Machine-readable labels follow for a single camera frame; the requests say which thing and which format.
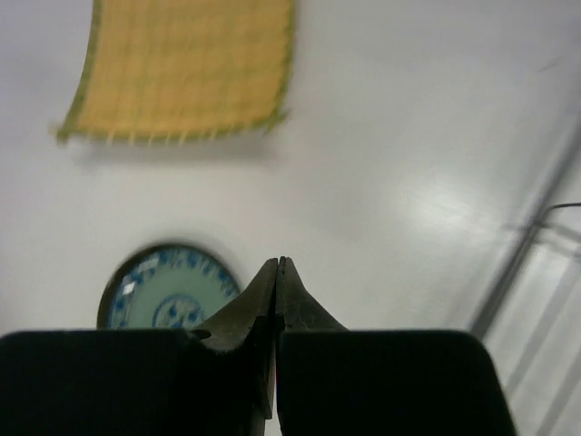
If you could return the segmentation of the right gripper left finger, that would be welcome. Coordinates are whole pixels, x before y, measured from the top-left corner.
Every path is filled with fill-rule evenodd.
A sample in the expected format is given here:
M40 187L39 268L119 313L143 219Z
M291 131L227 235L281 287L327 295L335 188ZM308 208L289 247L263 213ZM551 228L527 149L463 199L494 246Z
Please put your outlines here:
M278 263L193 328L1 340L4 435L261 435L273 408Z

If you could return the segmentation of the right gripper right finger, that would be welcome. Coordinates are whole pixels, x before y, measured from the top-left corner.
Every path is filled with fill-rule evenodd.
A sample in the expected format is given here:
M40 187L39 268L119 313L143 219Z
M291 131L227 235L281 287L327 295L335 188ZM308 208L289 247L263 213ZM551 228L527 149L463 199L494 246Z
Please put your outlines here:
M453 330L352 331L292 259L276 287L277 411L285 435L513 435L485 346Z

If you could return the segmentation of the blue patterned ceramic plate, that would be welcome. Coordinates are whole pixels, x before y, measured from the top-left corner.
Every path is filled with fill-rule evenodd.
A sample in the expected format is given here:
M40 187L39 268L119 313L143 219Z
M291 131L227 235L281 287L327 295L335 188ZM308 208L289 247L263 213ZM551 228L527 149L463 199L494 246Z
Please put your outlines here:
M221 257L199 244L164 241L132 253L106 284L99 329L195 329L241 293Z

